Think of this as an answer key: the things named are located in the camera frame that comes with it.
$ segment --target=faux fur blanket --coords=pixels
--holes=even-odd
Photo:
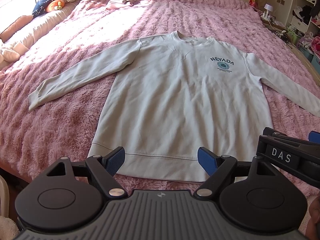
[[[28,112],[28,94],[49,77],[121,41],[179,30],[213,36],[254,52],[320,98],[301,62],[240,0],[138,0],[133,7],[106,10],[109,0],[82,0],[71,15],[21,59],[0,71],[0,162],[32,179],[61,156],[84,160],[115,74]],[[307,139],[320,119],[264,86],[275,129]],[[194,190],[198,185],[116,175],[132,188]],[[289,176],[306,195],[317,189]]]

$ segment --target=wall outlet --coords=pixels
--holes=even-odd
[[[282,5],[284,5],[284,0],[277,0],[277,3],[281,3]]]

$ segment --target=orange plush toy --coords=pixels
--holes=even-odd
[[[64,1],[63,0],[54,0],[45,9],[46,12],[52,12],[55,10],[61,10],[64,7]]]

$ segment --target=brown cushion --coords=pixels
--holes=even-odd
[[[33,19],[33,15],[22,15],[14,23],[12,23],[8,28],[0,33],[0,39],[5,43],[8,39],[15,34],[16,31],[20,30],[22,27],[26,26]]]

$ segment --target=long-sleeve sweatshirt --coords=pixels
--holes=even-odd
[[[29,110],[114,72],[88,156],[123,146],[123,175],[204,181],[202,146],[251,161],[273,127],[261,83],[320,117],[316,96],[253,53],[177,31],[122,42],[44,80]]]

